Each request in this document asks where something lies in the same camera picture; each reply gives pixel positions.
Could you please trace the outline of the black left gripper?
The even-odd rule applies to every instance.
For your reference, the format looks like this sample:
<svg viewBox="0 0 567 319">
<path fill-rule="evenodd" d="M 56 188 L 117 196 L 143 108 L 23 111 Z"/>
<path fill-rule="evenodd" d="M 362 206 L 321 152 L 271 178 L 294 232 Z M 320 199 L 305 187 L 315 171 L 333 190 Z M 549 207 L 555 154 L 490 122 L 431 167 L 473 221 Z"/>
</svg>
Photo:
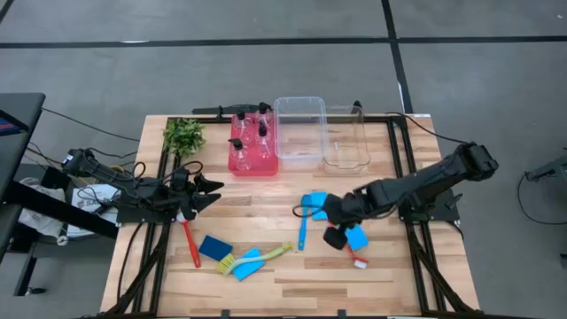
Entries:
<svg viewBox="0 0 567 319">
<path fill-rule="evenodd" d="M 219 193 L 193 194 L 194 187 L 189 181 L 189 175 L 189 170 L 179 167 L 172 174 L 172 180 L 170 181 L 170 194 L 172 199 L 176 201 L 176 219 L 178 221 L 193 221 L 197 217 L 197 212 L 200 213 L 221 198 Z M 194 175 L 193 183 L 198 192 L 204 193 L 217 191 L 224 186 L 223 182 L 206 179 L 202 173 Z"/>
</svg>

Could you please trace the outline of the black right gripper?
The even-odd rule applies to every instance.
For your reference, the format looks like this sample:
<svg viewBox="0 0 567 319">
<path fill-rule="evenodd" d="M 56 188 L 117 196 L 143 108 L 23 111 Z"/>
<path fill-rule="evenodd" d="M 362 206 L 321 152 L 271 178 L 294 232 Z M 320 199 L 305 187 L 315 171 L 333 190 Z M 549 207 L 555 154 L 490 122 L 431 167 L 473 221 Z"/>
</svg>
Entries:
<svg viewBox="0 0 567 319">
<path fill-rule="evenodd" d="M 328 194 L 322 210 L 333 225 L 360 223 L 369 217 L 370 201 L 367 195 L 360 192 L 349 192 L 343 198 Z M 347 244 L 346 231 L 329 226 L 324 231 L 323 240 L 331 247 L 342 250 Z"/>
</svg>

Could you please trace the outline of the light blue sponge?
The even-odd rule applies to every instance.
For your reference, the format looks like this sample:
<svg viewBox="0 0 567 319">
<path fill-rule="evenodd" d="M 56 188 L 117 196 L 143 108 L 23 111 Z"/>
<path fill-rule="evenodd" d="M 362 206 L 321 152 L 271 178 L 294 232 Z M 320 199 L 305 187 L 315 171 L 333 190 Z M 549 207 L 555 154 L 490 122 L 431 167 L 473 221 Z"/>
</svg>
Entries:
<svg viewBox="0 0 567 319">
<path fill-rule="evenodd" d="M 311 217 L 314 221 L 327 221 L 328 217 L 323 209 L 324 202 L 328 196 L 326 191 L 313 191 L 311 193 Z"/>
<path fill-rule="evenodd" d="M 253 248 L 243 255 L 243 258 L 260 257 L 261 253 L 258 248 Z M 234 268 L 233 274 L 238 281 L 245 280 L 249 275 L 261 269 L 266 264 L 265 261 L 255 261 L 239 265 Z"/>
<path fill-rule="evenodd" d="M 367 236 L 365 235 L 360 224 L 356 224 L 352 228 L 347 228 L 346 238 L 347 243 L 353 252 L 359 251 L 369 244 Z"/>
</svg>

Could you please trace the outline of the red dish brush white bristles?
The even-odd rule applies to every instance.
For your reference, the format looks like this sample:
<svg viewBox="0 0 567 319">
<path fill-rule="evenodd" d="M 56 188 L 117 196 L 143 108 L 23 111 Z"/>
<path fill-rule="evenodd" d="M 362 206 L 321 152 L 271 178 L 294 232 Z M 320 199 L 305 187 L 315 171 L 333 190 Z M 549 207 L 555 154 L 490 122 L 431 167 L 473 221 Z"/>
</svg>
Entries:
<svg viewBox="0 0 567 319">
<path fill-rule="evenodd" d="M 365 259 L 365 258 L 359 256 L 359 255 L 357 254 L 358 251 L 353 252 L 353 251 L 350 249 L 350 247 L 349 247 L 348 244 L 346 244 L 346 246 L 345 246 L 343 249 L 346 249 L 346 251 L 348 252 L 350 258 L 351 258 L 352 261 L 353 261 L 353 265 L 354 265 L 356 268 L 365 269 L 365 268 L 368 266 L 369 261 L 368 261 L 367 259 Z"/>
<path fill-rule="evenodd" d="M 190 222 L 184 218 L 184 215 L 181 211 L 177 213 L 176 220 L 183 226 L 185 236 L 188 242 L 188 247 L 190 250 L 190 255 L 193 260 L 195 268 L 201 268 L 201 261 L 199 257 L 198 248 L 195 245 L 195 242 L 192 238 L 190 231 Z"/>
</svg>

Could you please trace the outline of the blue dish brush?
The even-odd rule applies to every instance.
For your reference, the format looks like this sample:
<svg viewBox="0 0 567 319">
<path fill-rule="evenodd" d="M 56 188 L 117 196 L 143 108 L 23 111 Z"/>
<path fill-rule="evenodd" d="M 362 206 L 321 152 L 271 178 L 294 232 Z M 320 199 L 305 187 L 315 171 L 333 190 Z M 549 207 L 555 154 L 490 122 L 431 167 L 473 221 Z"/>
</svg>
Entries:
<svg viewBox="0 0 567 319">
<path fill-rule="evenodd" d="M 303 195 L 300 201 L 301 224 L 300 224 L 299 239 L 298 239 L 298 249 L 300 251 L 303 251 L 305 249 L 305 240 L 307 234 L 307 217 L 309 215 L 310 204 L 311 204 L 311 195 L 310 194 Z"/>
</svg>

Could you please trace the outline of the clear pump bottle black cap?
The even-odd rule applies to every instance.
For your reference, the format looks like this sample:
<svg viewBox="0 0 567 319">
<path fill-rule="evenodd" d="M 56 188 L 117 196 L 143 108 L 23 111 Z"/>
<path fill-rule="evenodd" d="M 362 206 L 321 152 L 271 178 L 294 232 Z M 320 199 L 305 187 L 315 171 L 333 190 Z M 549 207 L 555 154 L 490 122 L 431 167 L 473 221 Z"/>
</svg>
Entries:
<svg viewBox="0 0 567 319">
<path fill-rule="evenodd" d="M 270 105 L 264 102 L 260 102 L 258 110 L 255 113 L 255 120 L 258 127 L 258 131 L 265 130 L 268 133 L 272 133 L 274 115 Z"/>
<path fill-rule="evenodd" d="M 244 143 L 249 144 L 252 141 L 250 128 L 252 127 L 252 120 L 246 115 L 243 110 L 238 110 L 234 127 L 237 130 L 237 137 Z"/>
<path fill-rule="evenodd" d="M 230 157 L 235 161 L 238 171 L 250 170 L 252 168 L 252 159 L 248 154 L 247 147 L 239 138 L 230 138 Z"/>
<path fill-rule="evenodd" d="M 263 159 L 269 159 L 272 156 L 272 152 L 270 151 L 271 137 L 264 121 L 259 123 L 256 140 L 259 147 L 259 155 Z"/>
</svg>

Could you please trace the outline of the pink plastic bin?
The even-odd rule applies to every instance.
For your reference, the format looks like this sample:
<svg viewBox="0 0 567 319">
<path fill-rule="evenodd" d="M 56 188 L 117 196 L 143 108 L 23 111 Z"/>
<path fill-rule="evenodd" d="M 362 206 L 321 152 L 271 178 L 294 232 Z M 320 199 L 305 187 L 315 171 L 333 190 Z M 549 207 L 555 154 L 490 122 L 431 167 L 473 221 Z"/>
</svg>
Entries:
<svg viewBox="0 0 567 319">
<path fill-rule="evenodd" d="M 274 127 L 272 128 L 272 133 L 270 134 L 271 137 L 271 145 L 270 151 L 272 152 L 272 156 L 269 159 L 263 159 L 259 155 L 259 147 L 257 145 L 256 137 L 258 135 L 258 127 L 255 120 L 255 113 L 246 113 L 246 115 L 252 120 L 252 127 L 250 128 L 250 133 L 252 135 L 252 141 L 249 144 L 245 144 L 248 150 L 248 154 L 252 159 L 252 168 L 250 170 L 245 171 L 238 171 L 236 169 L 235 161 L 230 157 L 230 147 L 231 143 L 229 142 L 229 164 L 228 169 L 229 171 L 236 176 L 272 176 L 278 172 L 279 169 L 279 159 L 276 155 L 276 139 L 275 139 L 275 130 Z M 231 118 L 231 130 L 230 130 L 230 138 L 238 138 L 237 137 L 237 130 L 234 127 L 234 122 L 236 119 L 236 113 Z"/>
</svg>

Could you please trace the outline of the dark blue sponge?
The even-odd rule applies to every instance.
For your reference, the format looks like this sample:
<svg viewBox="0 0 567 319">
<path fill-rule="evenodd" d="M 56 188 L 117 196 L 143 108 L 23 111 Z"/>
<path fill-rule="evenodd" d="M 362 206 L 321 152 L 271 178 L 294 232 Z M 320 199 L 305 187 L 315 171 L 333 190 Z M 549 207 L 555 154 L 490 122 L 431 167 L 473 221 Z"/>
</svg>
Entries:
<svg viewBox="0 0 567 319">
<path fill-rule="evenodd" d="M 232 250 L 232 245 L 216 237 L 206 235 L 198 252 L 215 261 L 221 261 L 225 256 L 231 253 Z"/>
</svg>

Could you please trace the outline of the green dish brush yellow bristles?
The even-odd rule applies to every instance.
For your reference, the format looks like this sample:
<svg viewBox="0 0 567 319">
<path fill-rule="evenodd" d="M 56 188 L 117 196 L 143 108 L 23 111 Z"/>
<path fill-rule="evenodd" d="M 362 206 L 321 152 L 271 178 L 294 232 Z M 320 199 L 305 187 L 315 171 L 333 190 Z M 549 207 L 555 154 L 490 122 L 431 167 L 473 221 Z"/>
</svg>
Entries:
<svg viewBox="0 0 567 319">
<path fill-rule="evenodd" d="M 221 261 L 217 265 L 216 270 L 219 273 L 221 273 L 223 276 L 228 276 L 236 267 L 239 267 L 247 263 L 252 263 L 257 261 L 268 261 L 274 259 L 275 257 L 278 257 L 290 251 L 292 248 L 293 248 L 293 244 L 288 243 L 270 251 L 269 253 L 262 254 L 258 257 L 248 257 L 248 258 L 241 257 L 239 259 L 236 259 L 231 253 L 229 253 L 221 259 Z"/>
</svg>

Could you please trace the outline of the white cloth bag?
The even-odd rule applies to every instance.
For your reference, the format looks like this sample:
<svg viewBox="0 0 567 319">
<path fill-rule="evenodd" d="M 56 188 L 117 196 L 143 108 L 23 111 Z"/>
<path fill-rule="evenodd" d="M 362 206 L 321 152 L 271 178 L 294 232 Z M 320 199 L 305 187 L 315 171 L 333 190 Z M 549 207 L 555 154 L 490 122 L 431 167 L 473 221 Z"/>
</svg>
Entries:
<svg viewBox="0 0 567 319">
<path fill-rule="evenodd" d="M 40 181 L 34 177 L 26 177 L 19 181 L 20 183 L 48 195 L 54 199 L 64 202 L 66 199 L 65 192 L 62 189 L 49 189 L 43 187 Z M 38 231 L 47 237 L 58 239 L 63 228 L 63 222 L 51 217 L 37 213 L 34 210 L 23 208 L 19 217 L 19 222 Z"/>
</svg>

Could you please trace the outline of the black desk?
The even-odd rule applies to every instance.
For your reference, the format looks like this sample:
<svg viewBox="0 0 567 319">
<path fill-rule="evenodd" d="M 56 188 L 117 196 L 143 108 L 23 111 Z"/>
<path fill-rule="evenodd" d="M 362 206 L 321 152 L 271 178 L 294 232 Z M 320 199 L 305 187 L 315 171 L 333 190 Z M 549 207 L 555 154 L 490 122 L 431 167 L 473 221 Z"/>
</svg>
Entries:
<svg viewBox="0 0 567 319">
<path fill-rule="evenodd" d="M 23 208 L 103 237 L 115 239 L 118 235 L 114 223 L 14 180 L 41 116 L 44 100 L 43 93 L 0 93 L 0 110 L 17 119 L 21 126 L 18 134 L 0 136 L 0 262 L 8 251 Z"/>
</svg>

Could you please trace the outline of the dark display screen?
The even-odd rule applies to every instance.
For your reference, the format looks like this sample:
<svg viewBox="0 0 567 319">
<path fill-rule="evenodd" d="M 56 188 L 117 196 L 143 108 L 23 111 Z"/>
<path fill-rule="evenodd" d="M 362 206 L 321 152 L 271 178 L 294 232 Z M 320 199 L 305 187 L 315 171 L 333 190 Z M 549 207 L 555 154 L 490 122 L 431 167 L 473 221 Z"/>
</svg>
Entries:
<svg viewBox="0 0 567 319">
<path fill-rule="evenodd" d="M 15 135 L 20 131 L 19 121 L 7 112 L 0 110 L 0 136 Z"/>
</svg>

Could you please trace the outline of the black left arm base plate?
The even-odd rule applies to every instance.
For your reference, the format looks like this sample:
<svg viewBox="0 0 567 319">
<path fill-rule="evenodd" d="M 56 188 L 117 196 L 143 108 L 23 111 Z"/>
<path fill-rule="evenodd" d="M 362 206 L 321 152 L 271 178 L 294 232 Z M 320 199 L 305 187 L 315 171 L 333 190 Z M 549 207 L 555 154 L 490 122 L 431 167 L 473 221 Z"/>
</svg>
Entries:
<svg viewBox="0 0 567 319">
<path fill-rule="evenodd" d="M 174 221 L 176 216 L 176 209 L 149 210 L 140 207 L 121 206 L 118 208 L 117 223 L 166 223 Z"/>
</svg>

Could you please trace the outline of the black aluminium table frame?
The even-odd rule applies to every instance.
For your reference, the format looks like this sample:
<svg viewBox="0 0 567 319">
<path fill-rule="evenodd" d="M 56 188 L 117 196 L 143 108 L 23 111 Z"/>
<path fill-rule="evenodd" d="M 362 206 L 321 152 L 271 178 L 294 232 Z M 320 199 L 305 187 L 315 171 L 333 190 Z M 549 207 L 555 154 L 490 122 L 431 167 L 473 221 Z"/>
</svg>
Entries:
<svg viewBox="0 0 567 319">
<path fill-rule="evenodd" d="M 386 123 L 370 121 L 365 131 L 370 164 L 361 175 L 330 175 L 320 164 L 314 171 L 282 172 L 271 177 L 243 178 L 230 173 L 230 125 L 206 118 L 205 149 L 191 159 L 208 179 L 224 183 L 221 198 L 192 223 L 195 241 L 206 235 L 233 246 L 234 254 L 253 248 L 268 252 L 295 243 L 301 220 L 297 204 L 310 191 L 341 195 L 381 177 L 403 175 L 437 162 L 436 138 L 430 118 L 410 121 L 392 116 Z M 164 270 L 159 282 L 148 278 L 136 309 L 157 305 L 163 317 L 417 315 L 422 306 L 435 308 L 436 292 L 426 271 L 416 273 L 405 225 L 396 217 L 366 221 L 369 239 L 356 268 L 350 256 L 327 245 L 324 222 L 307 222 L 303 251 L 293 250 L 271 261 L 243 281 L 223 276 L 215 260 L 203 257 L 195 268 L 180 225 L 169 233 Z"/>
</svg>

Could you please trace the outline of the black bar mount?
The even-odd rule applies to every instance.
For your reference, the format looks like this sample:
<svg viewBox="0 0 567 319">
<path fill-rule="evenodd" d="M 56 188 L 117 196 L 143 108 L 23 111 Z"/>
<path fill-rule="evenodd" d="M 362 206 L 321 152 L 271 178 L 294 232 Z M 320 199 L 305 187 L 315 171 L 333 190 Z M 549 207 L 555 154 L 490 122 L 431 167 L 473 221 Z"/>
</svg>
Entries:
<svg viewBox="0 0 567 319">
<path fill-rule="evenodd" d="M 215 107 L 202 107 L 194 108 L 191 113 L 194 115 L 223 115 L 235 114 L 237 111 L 244 111 L 245 113 L 255 113 L 260 109 L 259 105 L 253 104 L 238 104 L 238 105 L 218 105 Z"/>
</svg>

